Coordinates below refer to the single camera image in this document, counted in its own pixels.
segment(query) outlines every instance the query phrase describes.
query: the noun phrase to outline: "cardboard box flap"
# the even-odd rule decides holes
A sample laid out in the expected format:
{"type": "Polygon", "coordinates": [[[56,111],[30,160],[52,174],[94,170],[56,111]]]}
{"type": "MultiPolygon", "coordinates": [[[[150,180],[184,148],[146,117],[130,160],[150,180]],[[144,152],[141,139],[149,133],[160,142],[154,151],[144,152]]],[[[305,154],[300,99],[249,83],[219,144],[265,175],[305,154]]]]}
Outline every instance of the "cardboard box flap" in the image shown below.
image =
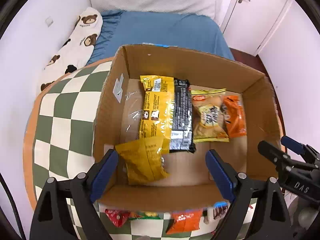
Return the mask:
{"type": "Polygon", "coordinates": [[[100,199],[109,207],[131,211],[167,212],[213,206],[222,201],[214,184],[188,187],[113,186],[100,199]]]}
{"type": "Polygon", "coordinates": [[[127,72],[124,49],[121,47],[111,65],[111,70],[107,77],[104,89],[101,93],[100,102],[95,120],[93,156],[99,162],[104,154],[104,145],[114,146],[119,143],[121,120],[124,108],[124,94],[127,91],[129,75],[127,72]],[[116,81],[122,81],[122,97],[119,103],[113,90],[116,81]]]}
{"type": "Polygon", "coordinates": [[[262,140],[279,147],[280,129],[274,94],[266,77],[261,78],[242,95],[247,122],[247,174],[267,179],[277,177],[275,166],[258,152],[262,140]]]}
{"type": "Polygon", "coordinates": [[[192,85],[242,93],[264,76],[244,64],[217,55],[177,47],[125,46],[130,78],[157,74],[188,79],[192,85]]]}

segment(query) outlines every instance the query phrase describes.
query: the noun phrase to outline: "bear print pillow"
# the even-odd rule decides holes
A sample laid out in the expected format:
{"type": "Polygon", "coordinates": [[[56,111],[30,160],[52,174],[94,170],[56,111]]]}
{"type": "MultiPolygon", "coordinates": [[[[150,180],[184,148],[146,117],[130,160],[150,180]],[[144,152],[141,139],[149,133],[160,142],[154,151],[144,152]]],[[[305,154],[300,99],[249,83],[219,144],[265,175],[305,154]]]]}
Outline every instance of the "bear print pillow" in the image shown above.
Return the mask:
{"type": "Polygon", "coordinates": [[[87,64],[100,35],[102,22],[101,14],[91,7],[77,17],[70,37],[42,71],[37,84],[37,95],[57,78],[87,64]]]}

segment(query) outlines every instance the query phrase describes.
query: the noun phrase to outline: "label sticker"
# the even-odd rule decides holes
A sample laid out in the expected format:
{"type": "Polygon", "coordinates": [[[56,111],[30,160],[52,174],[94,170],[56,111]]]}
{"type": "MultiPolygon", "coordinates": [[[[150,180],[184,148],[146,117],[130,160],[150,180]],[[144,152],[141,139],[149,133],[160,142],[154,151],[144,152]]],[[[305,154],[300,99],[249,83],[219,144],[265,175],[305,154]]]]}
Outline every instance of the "label sticker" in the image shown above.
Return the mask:
{"type": "Polygon", "coordinates": [[[153,92],[160,92],[161,91],[161,78],[155,79],[155,84],[152,88],[153,92]]]}
{"type": "Polygon", "coordinates": [[[121,103],[122,98],[122,82],[124,80],[123,74],[121,74],[120,80],[116,79],[115,86],[113,88],[113,94],[115,95],[116,99],[119,103],[121,103]]]}
{"type": "Polygon", "coordinates": [[[171,131],[171,139],[183,139],[183,131],[171,131]]]}

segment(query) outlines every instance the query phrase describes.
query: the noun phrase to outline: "teddy bear print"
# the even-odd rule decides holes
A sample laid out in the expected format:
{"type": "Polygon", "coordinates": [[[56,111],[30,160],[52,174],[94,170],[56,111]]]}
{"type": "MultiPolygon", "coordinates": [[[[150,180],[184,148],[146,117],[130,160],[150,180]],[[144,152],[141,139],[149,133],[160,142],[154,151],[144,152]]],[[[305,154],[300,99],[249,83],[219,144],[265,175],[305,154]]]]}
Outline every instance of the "teddy bear print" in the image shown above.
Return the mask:
{"type": "Polygon", "coordinates": [[[49,61],[49,63],[47,64],[47,66],[52,65],[52,64],[55,63],[55,62],[57,61],[57,59],[59,59],[59,58],[60,58],[60,55],[54,55],[54,56],[52,57],[52,59],[49,61]]]}
{"type": "Polygon", "coordinates": [[[78,22],[81,20],[81,16],[79,15],[78,16],[78,19],[77,19],[77,21],[76,21],[76,24],[75,24],[75,28],[77,27],[77,24],[78,24],[78,22]]]}
{"type": "Polygon", "coordinates": [[[68,39],[62,46],[66,46],[71,39],[68,39]]]}
{"type": "Polygon", "coordinates": [[[86,17],[82,17],[82,21],[84,24],[90,24],[90,23],[94,23],[97,20],[98,15],[94,14],[94,15],[88,15],[86,17]]]}
{"type": "Polygon", "coordinates": [[[92,34],[92,35],[88,36],[84,40],[84,45],[85,46],[90,46],[90,45],[95,46],[96,45],[97,36],[98,36],[97,34],[92,34]]]}
{"type": "Polygon", "coordinates": [[[41,87],[40,87],[41,91],[43,91],[45,88],[47,88],[48,86],[50,86],[53,82],[54,82],[54,81],[49,82],[49,83],[47,83],[47,84],[42,84],[41,87]]]}
{"type": "Polygon", "coordinates": [[[76,71],[76,70],[77,70],[77,68],[74,65],[68,65],[68,67],[65,71],[65,74],[72,73],[73,71],[76,71]]]}

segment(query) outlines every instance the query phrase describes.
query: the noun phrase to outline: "red snack bag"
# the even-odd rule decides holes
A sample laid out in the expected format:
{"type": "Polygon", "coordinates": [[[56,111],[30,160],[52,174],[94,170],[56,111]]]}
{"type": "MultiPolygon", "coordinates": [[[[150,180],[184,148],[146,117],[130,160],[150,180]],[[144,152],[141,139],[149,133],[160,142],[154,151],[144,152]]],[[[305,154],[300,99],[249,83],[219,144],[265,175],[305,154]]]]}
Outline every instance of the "red snack bag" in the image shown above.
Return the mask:
{"type": "Polygon", "coordinates": [[[129,211],[122,211],[122,210],[106,209],[105,213],[117,228],[122,227],[123,224],[127,221],[128,217],[130,216],[129,211]]]}
{"type": "Polygon", "coordinates": [[[167,234],[175,234],[189,232],[199,229],[199,222],[202,215],[202,210],[194,210],[183,213],[173,213],[173,225],[167,231],[167,234]]]}
{"type": "Polygon", "coordinates": [[[243,106],[238,96],[224,97],[224,122],[230,138],[247,135],[243,106]]]}

